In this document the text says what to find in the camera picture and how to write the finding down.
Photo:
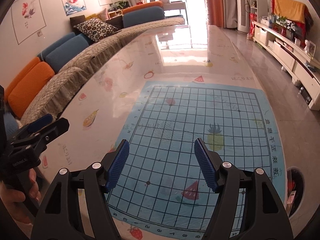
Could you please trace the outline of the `person's left hand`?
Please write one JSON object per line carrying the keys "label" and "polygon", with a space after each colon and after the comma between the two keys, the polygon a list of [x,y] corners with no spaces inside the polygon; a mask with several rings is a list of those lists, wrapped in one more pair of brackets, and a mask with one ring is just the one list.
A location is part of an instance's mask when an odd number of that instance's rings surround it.
{"label": "person's left hand", "polygon": [[[29,180],[31,182],[29,197],[38,202],[41,198],[41,193],[39,191],[39,186],[36,182],[36,172],[33,168],[29,170]],[[14,220],[23,224],[31,223],[31,220],[28,217],[28,215],[19,206],[19,203],[25,201],[25,195],[23,192],[9,188],[1,181],[1,200]]]}

